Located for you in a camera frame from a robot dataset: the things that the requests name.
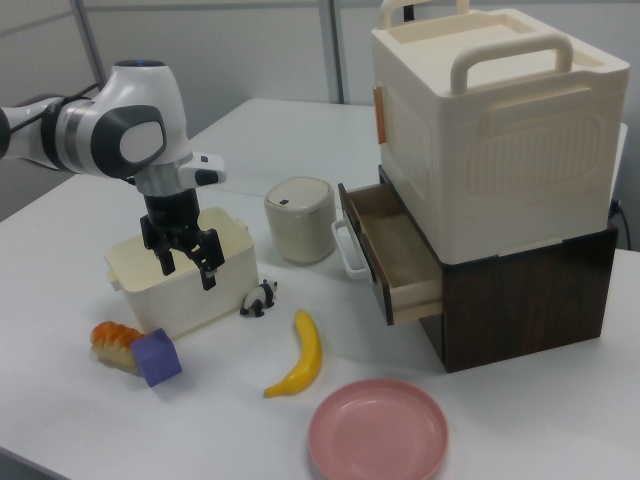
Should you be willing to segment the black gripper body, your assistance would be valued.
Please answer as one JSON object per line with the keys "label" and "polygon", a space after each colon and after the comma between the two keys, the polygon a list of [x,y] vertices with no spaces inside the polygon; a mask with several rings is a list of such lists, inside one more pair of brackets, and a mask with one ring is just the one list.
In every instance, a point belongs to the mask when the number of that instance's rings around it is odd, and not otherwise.
{"label": "black gripper body", "polygon": [[197,245],[200,213],[196,191],[170,196],[145,196],[147,215],[142,218],[142,238],[147,249],[190,251]]}

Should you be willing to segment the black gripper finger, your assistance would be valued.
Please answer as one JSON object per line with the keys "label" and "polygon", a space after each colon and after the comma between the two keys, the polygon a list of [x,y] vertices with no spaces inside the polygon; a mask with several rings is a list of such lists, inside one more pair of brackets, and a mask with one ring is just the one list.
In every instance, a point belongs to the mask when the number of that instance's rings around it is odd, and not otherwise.
{"label": "black gripper finger", "polygon": [[216,286],[215,274],[224,264],[224,253],[215,229],[199,230],[191,235],[187,257],[200,272],[202,288],[209,291]]}
{"label": "black gripper finger", "polygon": [[154,253],[164,276],[172,274],[175,263],[165,230],[154,226],[148,215],[140,219],[140,225],[144,247]]}

